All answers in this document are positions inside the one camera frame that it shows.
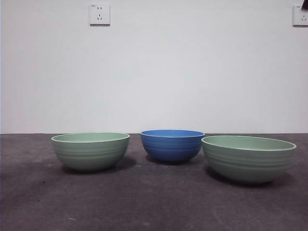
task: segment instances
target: electrical outlet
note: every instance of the electrical outlet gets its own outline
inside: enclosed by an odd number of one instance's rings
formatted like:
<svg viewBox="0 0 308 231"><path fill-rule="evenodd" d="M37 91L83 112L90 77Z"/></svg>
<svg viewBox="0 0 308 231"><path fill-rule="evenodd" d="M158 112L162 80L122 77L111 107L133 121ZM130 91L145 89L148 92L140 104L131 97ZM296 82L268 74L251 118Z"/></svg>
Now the electrical outlet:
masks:
<svg viewBox="0 0 308 231"><path fill-rule="evenodd" d="M92 4L89 6L90 26L110 25L110 4Z"/></svg>
<svg viewBox="0 0 308 231"><path fill-rule="evenodd" d="M308 11L302 11L302 6L293 7L293 26L308 26Z"/></svg>

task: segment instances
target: green bowl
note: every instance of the green bowl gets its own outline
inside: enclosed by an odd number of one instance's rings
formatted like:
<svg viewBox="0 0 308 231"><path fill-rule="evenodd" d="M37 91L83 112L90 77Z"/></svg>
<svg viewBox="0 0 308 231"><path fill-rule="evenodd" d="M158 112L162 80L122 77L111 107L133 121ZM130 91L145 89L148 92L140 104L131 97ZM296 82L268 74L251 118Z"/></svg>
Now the green bowl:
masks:
<svg viewBox="0 0 308 231"><path fill-rule="evenodd" d="M287 170L296 148L290 142L250 136L209 136L202 143L212 169L243 183L273 181Z"/></svg>
<svg viewBox="0 0 308 231"><path fill-rule="evenodd" d="M75 133L54 136L51 142L63 165L78 171L98 171L122 159L129 137L124 133Z"/></svg>

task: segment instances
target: wall socket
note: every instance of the wall socket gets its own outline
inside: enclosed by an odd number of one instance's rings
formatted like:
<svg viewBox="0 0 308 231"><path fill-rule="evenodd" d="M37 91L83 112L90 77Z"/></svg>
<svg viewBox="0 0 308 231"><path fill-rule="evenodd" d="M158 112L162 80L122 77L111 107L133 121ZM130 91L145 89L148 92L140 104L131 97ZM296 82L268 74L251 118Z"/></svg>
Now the wall socket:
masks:
<svg viewBox="0 0 308 231"><path fill-rule="evenodd" d="M293 26L308 26L308 11L302 11L302 6L293 7Z"/></svg>
<svg viewBox="0 0 308 231"><path fill-rule="evenodd" d="M89 6L90 26L110 25L110 4L92 4Z"/></svg>

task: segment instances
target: white wall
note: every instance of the white wall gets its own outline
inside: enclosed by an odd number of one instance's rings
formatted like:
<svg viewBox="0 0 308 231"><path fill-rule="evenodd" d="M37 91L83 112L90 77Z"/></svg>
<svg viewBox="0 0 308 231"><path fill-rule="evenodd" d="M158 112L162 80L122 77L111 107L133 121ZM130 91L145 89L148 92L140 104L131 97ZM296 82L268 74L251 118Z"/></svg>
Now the white wall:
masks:
<svg viewBox="0 0 308 231"><path fill-rule="evenodd" d="M308 132L302 0L2 0L1 132Z"/></svg>

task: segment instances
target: blue bowl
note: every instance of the blue bowl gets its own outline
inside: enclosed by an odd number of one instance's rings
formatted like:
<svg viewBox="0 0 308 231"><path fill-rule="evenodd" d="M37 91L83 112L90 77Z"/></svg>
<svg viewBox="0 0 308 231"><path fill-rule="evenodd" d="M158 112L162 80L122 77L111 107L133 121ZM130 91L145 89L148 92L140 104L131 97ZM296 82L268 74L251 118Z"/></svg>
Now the blue bowl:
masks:
<svg viewBox="0 0 308 231"><path fill-rule="evenodd" d="M187 162L201 149L203 132L188 130L150 130L141 133L146 152L165 163Z"/></svg>

